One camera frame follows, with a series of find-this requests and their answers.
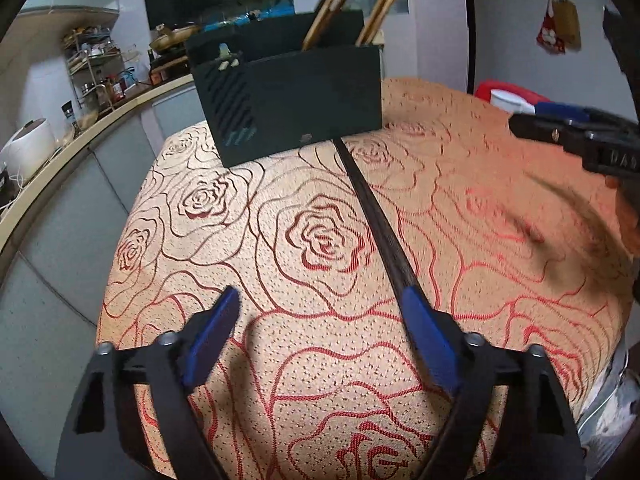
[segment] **red chair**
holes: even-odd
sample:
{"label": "red chair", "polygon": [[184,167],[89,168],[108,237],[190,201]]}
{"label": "red chair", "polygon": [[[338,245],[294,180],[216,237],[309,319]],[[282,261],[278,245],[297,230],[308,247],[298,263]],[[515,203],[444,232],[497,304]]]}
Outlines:
{"label": "red chair", "polygon": [[493,81],[489,79],[488,81],[483,81],[478,85],[478,89],[474,94],[478,99],[482,99],[482,101],[491,102],[491,90],[504,90],[507,92],[511,92],[512,94],[516,94],[517,96],[522,97],[527,103],[536,105],[539,102],[549,102],[551,99],[544,97],[543,95],[536,94],[531,90],[527,90],[526,88],[522,88],[520,86],[512,85],[511,83],[503,83],[501,81]]}

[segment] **floral tablecloth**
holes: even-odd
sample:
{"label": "floral tablecloth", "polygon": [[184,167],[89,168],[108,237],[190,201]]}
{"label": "floral tablecloth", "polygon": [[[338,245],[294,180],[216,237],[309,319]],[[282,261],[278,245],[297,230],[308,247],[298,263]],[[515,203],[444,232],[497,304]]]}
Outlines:
{"label": "floral tablecloth", "polygon": [[[543,344],[577,413],[630,309],[613,192],[469,95],[386,80],[383,101],[384,129],[345,142],[427,297],[495,345]],[[98,341],[149,344],[226,285],[241,318],[191,402],[229,476],[409,478],[449,401],[414,363],[332,143],[228,170],[206,123],[167,139],[119,241]],[[170,473],[148,390],[138,397]]]}

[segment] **brown paper bag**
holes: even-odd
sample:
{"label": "brown paper bag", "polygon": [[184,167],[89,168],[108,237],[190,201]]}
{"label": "brown paper bag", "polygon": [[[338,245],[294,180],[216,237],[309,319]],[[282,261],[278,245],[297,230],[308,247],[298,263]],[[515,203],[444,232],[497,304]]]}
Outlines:
{"label": "brown paper bag", "polygon": [[575,5],[569,0],[553,0],[552,7],[558,38],[564,40],[567,48],[580,49],[580,21]]}

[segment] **screw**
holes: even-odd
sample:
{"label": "screw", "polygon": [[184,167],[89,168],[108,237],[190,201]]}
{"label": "screw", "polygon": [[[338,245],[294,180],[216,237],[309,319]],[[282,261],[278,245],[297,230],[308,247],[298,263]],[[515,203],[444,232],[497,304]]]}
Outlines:
{"label": "screw", "polygon": [[108,353],[110,353],[113,350],[114,346],[113,343],[111,341],[105,341],[104,343],[100,343],[98,345],[98,348],[95,350],[95,352],[98,355],[107,355]]}
{"label": "screw", "polygon": [[465,341],[469,346],[482,346],[484,344],[484,337],[478,332],[469,332],[465,334]]}
{"label": "screw", "polygon": [[173,330],[169,330],[169,332],[165,332],[164,334],[158,336],[158,342],[162,346],[170,346],[178,341],[178,335]]}
{"label": "screw", "polygon": [[542,345],[531,345],[529,347],[529,353],[535,357],[544,357],[546,355]]}

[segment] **table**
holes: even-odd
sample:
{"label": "table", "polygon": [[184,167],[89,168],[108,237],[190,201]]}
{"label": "table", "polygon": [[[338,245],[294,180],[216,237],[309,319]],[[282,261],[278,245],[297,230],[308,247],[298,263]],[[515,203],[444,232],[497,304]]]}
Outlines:
{"label": "table", "polygon": [[[383,101],[385,128],[345,142],[427,297],[494,345],[543,344],[577,415],[631,304],[613,192],[467,94],[391,79]],[[230,477],[408,478],[449,401],[414,363],[332,143],[227,170],[206,123],[167,139],[118,244],[97,339],[149,344],[228,284],[241,318],[191,400]],[[170,472],[148,390],[138,398]]]}

